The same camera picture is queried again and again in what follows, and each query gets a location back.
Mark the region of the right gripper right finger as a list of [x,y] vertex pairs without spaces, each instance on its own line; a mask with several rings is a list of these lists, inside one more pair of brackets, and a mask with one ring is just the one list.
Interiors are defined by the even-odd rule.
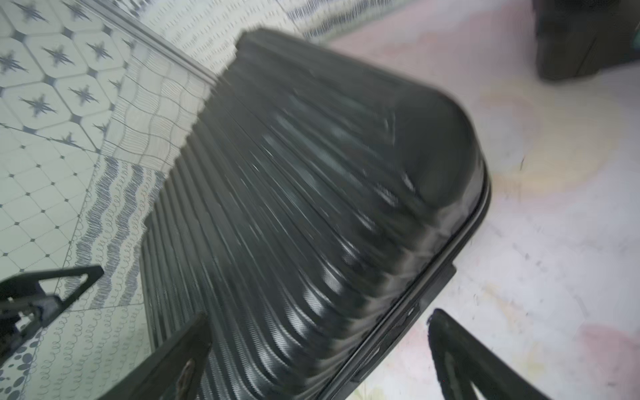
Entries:
[[546,399],[444,310],[428,320],[428,343],[445,399]]

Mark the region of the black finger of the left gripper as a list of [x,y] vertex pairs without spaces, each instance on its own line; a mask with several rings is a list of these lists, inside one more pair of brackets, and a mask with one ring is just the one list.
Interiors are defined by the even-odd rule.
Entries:
[[[1,281],[1,361],[5,363],[53,323],[104,275],[99,265],[21,273]],[[66,298],[45,293],[41,282],[85,276]]]

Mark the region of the black ribbed hard-shell suitcase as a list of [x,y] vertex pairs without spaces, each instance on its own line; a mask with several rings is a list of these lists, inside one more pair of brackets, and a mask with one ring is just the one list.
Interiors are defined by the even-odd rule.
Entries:
[[486,207],[473,124],[436,88],[243,33],[145,221],[158,347],[195,313],[201,399],[315,399],[369,356]]

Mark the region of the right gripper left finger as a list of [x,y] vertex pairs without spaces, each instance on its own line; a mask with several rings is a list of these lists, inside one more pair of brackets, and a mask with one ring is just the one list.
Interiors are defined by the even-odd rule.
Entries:
[[101,399],[195,399],[211,345],[208,317],[197,313]]

